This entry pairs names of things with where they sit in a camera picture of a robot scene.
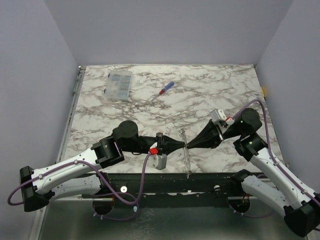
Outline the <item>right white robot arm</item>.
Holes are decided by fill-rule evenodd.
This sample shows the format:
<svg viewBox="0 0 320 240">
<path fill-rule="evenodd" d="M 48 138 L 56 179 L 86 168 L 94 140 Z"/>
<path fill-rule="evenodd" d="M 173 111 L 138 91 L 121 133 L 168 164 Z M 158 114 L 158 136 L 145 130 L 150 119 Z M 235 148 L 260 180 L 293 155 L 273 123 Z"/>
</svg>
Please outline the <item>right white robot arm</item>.
<svg viewBox="0 0 320 240">
<path fill-rule="evenodd" d="M 220 109 L 210 112 L 211 119 L 189 143 L 188 149 L 215 149 L 222 141 L 238 137 L 236 152 L 256 166 L 273 184 L 271 187 L 247 170 L 234 175 L 229 189 L 240 196 L 244 192 L 261 200 L 284 219 L 288 228 L 305 237 L 320 224 L 320 195 L 303 183 L 273 154 L 271 147 L 258 134 L 262 127 L 259 113 L 245 108 L 235 117 Z"/>
</svg>

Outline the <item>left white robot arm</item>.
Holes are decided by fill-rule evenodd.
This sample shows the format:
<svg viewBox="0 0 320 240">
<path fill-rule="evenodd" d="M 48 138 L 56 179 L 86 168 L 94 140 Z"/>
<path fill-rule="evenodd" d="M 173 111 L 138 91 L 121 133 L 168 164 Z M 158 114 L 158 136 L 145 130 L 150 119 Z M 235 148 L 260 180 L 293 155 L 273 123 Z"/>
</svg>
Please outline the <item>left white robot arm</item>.
<svg viewBox="0 0 320 240">
<path fill-rule="evenodd" d="M 121 122 L 110 136 L 94 143 L 80 154 L 51 166 L 34 169 L 25 166 L 19 170 L 20 185 L 10 193 L 7 203 L 17 191 L 21 192 L 25 212 L 33 212 L 47 206 L 50 201 L 75 196 L 95 195 L 103 198 L 110 191 L 119 196 L 103 179 L 100 170 L 124 161 L 124 152 L 155 156 L 161 165 L 172 152 L 185 147 L 183 141 L 175 140 L 158 132 L 155 136 L 139 135 L 138 125 L 132 120 Z"/>
</svg>

